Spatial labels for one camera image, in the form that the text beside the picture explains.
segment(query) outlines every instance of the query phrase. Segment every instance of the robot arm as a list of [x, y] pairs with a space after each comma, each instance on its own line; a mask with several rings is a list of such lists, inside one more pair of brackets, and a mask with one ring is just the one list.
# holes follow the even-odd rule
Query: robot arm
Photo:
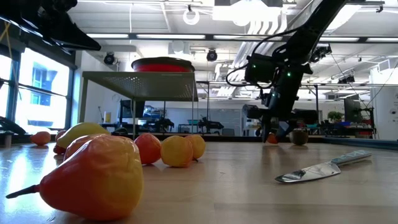
[[[248, 57], [245, 80], [257, 86], [258, 82], [271, 83], [269, 87], [272, 88], [269, 94], [261, 94], [262, 104], [268, 107], [259, 112], [264, 142], [270, 131], [272, 117], [289, 124], [303, 74], [312, 74], [308, 61], [320, 37], [347, 1], [323, 0], [304, 25], [290, 31], [295, 31], [295, 34], [286, 44], [276, 48], [271, 57], [255, 53], [256, 48]], [[292, 127], [285, 125], [282, 129], [285, 131], [279, 132], [280, 136], [277, 134], [277, 138], [284, 137]]]

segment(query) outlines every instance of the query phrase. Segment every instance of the wooden table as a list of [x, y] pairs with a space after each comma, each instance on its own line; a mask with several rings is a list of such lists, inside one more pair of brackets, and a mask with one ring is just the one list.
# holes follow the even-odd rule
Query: wooden table
[[[61, 158], [52, 148], [0, 149], [0, 223], [93, 223], [52, 209], [39, 194], [3, 197], [39, 183], [54, 169]], [[200, 162], [187, 169], [161, 161], [145, 166], [140, 205], [129, 218], [111, 223], [398, 223], [398, 152], [368, 149], [370, 161], [345, 166], [340, 175], [323, 180], [274, 181], [357, 149], [363, 148], [209, 142]]]

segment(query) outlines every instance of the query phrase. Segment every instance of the black cable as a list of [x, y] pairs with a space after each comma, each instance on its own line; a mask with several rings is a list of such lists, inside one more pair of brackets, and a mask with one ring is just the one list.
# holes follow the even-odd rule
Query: black cable
[[[256, 45], [256, 47], [254, 48], [252, 54], [254, 54], [254, 53], [256, 52], [257, 48], [258, 48], [262, 43], [264, 43], [265, 41], [267, 41], [267, 40], [269, 40], [269, 39], [272, 39], [272, 38], [274, 38], [274, 37], [279, 37], [279, 36], [282, 36], [282, 35], [286, 35], [286, 34], [290, 34], [290, 33], [296, 32], [299, 28], [301, 28], [301, 27], [298, 27], [298, 28], [295, 28], [295, 29], [292, 29], [292, 30], [288, 30], [288, 31], [285, 31], [285, 32], [281, 32], [281, 33], [278, 33], [278, 34], [270, 35], [269, 37], [266, 37], [266, 38], [262, 39], [262, 40]], [[269, 86], [267, 86], [267, 87], [261, 87], [261, 86], [258, 85], [258, 84], [240, 84], [240, 85], [231, 84], [231, 82], [228, 80], [228, 77], [229, 77], [232, 73], [234, 73], [234, 72], [236, 72], [236, 71], [238, 71], [238, 70], [244, 69], [244, 68], [246, 68], [247, 66], [248, 66], [248, 65], [245, 64], [245, 65], [243, 65], [242, 67], [236, 68], [236, 69], [234, 69], [232, 72], [229, 72], [229, 73], [227, 74], [227, 76], [225, 77], [225, 80], [226, 80], [227, 84], [229, 84], [230, 86], [234, 86], [234, 87], [245, 87], [245, 86], [253, 86], [253, 85], [254, 85], [254, 86], [259, 87], [260, 89], [266, 89], [266, 88], [272, 87], [272, 85], [274, 84], [274, 81], [271, 82], [271, 84], [270, 84]]]
[[396, 64], [396, 66], [394, 67], [394, 69], [392, 69], [392, 72], [391, 72], [390, 76], [388, 77], [388, 79], [386, 80], [386, 82], [383, 84], [383, 86], [381, 86], [380, 90], [374, 95], [374, 97], [371, 99], [371, 101], [369, 101], [368, 106], [369, 106], [369, 104], [371, 104], [372, 101], [378, 96], [378, 94], [380, 93], [380, 91], [381, 91], [381, 90], [384, 88], [384, 86], [387, 84], [388, 80], [390, 80], [392, 74], [394, 73], [394, 71], [395, 71], [395, 69], [396, 69], [397, 67], [398, 67], [398, 62], [397, 62], [397, 64]]
[[236, 72], [236, 71], [239, 71], [240, 69], [244, 69], [244, 68], [246, 68], [247, 66], [248, 66], [248, 65], [245, 64], [245, 65], [243, 65], [242, 67], [235, 68], [232, 72], [229, 72], [229, 73], [227, 74], [227, 76], [225, 77], [225, 81], [228, 83], [228, 85], [234, 86], [234, 87], [245, 87], [245, 86], [251, 85], [251, 84], [240, 84], [240, 85], [232, 84], [232, 83], [230, 83], [229, 80], [228, 80], [228, 77], [229, 77], [232, 73], [234, 73], [234, 72]]
[[[333, 58], [333, 60], [335, 61], [335, 63], [336, 63], [336, 65], [337, 65], [338, 69], [340, 70], [341, 74], [343, 74], [343, 76], [346, 77], [346, 75], [344, 74], [343, 70], [340, 68], [340, 65], [338, 65], [338, 63], [337, 63], [335, 57], [333, 56], [333, 54], [330, 54], [330, 55], [331, 55], [331, 57]], [[350, 83], [350, 82], [347, 82], [347, 83], [348, 83], [349, 86], [354, 90], [354, 93], [355, 93], [356, 95], [358, 95], [358, 98], [359, 98], [360, 102], [362, 102], [362, 104], [363, 104], [363, 105], [365, 106], [365, 108], [368, 110], [368, 105], [366, 105], [366, 104], [364, 103], [364, 101], [361, 99], [361, 97], [359, 96], [359, 94], [355, 91], [355, 89], [354, 89], [354, 87], [351, 85], [351, 83]]]
[[299, 30], [300, 28], [301, 28], [301, 27], [298, 27], [298, 28], [295, 28], [295, 29], [292, 29], [292, 30], [288, 30], [288, 31], [281, 32], [281, 33], [278, 33], [278, 34], [270, 35], [269, 37], [266, 37], [266, 38], [262, 39], [262, 40], [256, 45], [256, 47], [253, 49], [252, 55], [253, 55], [254, 53], [256, 53], [257, 48], [259, 48], [260, 45], [261, 45], [262, 43], [264, 43], [265, 41], [267, 41], [267, 40], [269, 40], [269, 39], [272, 39], [272, 38], [274, 38], [274, 37], [279, 37], [279, 36], [282, 36], [282, 35], [291, 34], [291, 33], [293, 33], [293, 32], [296, 32], [296, 31]]

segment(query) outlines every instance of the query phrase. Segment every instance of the pear stem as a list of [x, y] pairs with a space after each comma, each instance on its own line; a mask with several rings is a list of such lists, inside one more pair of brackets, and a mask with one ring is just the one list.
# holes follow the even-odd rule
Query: pear stem
[[33, 194], [39, 192], [39, 186], [38, 185], [32, 185], [30, 187], [27, 187], [25, 189], [22, 190], [18, 190], [17, 192], [11, 193], [9, 195], [6, 196], [6, 198], [10, 199], [10, 198], [16, 198], [20, 195], [25, 195], [25, 194]]

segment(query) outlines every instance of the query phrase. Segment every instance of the camera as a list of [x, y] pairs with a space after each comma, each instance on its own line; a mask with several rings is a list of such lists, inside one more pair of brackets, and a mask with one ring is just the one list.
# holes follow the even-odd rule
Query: camera
[[210, 49], [209, 52], [207, 53], [207, 61], [208, 62], [214, 62], [217, 60], [217, 53], [215, 49]]
[[107, 65], [114, 65], [118, 62], [118, 59], [114, 56], [114, 52], [106, 53], [104, 63]]

